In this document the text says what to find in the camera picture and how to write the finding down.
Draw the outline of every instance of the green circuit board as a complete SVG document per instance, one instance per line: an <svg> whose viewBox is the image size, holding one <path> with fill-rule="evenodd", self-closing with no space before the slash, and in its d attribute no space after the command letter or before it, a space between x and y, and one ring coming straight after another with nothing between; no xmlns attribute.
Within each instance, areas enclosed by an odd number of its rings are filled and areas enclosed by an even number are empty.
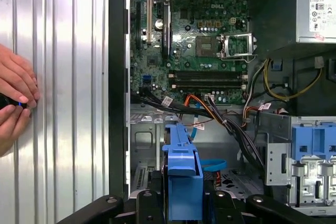
<svg viewBox="0 0 336 224"><path fill-rule="evenodd" d="M216 103L244 104L243 89L179 89L173 88L172 71L192 73L218 72L247 73L248 64L239 60L221 60L207 42L220 34L241 33L248 30L247 0L171 0L171 50L162 57L163 0L152 0L151 41L148 35L148 0L131 0L131 90L137 92L146 83L152 92L163 99L169 96L183 102L187 93L212 94ZM230 42L229 52L246 52L246 39Z"/></svg>

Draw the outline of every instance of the power supply label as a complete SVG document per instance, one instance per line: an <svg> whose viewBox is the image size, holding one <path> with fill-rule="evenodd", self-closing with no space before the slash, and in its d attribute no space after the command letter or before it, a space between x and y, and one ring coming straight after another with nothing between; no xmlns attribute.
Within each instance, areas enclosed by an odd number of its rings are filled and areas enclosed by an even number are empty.
<svg viewBox="0 0 336 224"><path fill-rule="evenodd" d="M309 31L336 35L336 0L310 0Z"/></svg>

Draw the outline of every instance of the cpu socket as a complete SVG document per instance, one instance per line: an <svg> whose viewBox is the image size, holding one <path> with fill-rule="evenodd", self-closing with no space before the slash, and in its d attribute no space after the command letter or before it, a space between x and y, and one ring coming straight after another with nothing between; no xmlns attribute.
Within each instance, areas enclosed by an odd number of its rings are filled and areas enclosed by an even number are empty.
<svg viewBox="0 0 336 224"><path fill-rule="evenodd" d="M217 57L219 52L219 41L212 36L196 37L196 56L197 57Z"/></svg>

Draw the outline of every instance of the blue plastic bracket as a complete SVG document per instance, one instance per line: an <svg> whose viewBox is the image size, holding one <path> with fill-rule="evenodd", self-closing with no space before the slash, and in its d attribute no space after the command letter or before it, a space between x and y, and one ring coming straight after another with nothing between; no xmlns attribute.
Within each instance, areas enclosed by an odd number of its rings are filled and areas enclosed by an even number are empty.
<svg viewBox="0 0 336 224"><path fill-rule="evenodd" d="M319 126L294 126L292 128L292 158L301 160L303 156L318 156L329 160L336 155L336 124L321 123Z"/></svg>
<svg viewBox="0 0 336 224"><path fill-rule="evenodd" d="M166 125L169 220L202 220L203 173L197 149L183 124Z"/></svg>

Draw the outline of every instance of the power supply unit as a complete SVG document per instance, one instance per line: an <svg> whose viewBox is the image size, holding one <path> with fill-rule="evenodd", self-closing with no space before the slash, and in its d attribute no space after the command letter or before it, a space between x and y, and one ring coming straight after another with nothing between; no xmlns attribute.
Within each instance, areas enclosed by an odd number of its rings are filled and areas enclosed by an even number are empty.
<svg viewBox="0 0 336 224"><path fill-rule="evenodd" d="M336 47L336 0L250 0L262 57L300 58Z"/></svg>

